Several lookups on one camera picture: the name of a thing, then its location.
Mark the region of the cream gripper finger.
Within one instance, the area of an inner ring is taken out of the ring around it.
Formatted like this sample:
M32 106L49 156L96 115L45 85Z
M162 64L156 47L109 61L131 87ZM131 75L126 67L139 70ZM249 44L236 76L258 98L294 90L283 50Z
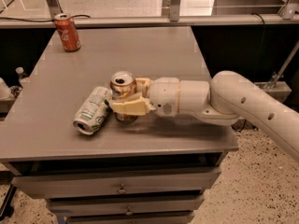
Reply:
M145 98L141 92L124 99L111 100L109 105L115 113L132 116L144 116L155 110L150 99Z
M152 80L148 77L137 77L136 81L136 98L149 98L150 85Z

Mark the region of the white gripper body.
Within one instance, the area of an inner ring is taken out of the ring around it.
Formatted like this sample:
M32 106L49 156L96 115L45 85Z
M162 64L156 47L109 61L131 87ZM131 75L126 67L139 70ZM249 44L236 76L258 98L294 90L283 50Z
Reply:
M149 85L148 97L160 117L178 114L180 80L176 77L160 77Z

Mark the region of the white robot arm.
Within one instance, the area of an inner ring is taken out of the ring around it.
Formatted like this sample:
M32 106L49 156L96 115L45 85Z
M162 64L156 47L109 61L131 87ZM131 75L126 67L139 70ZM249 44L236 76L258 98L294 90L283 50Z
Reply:
M118 114L160 117L190 115L230 126L243 118L260 128L278 147L299 161L299 114L236 72L221 71L209 81L138 77L136 93L110 102Z

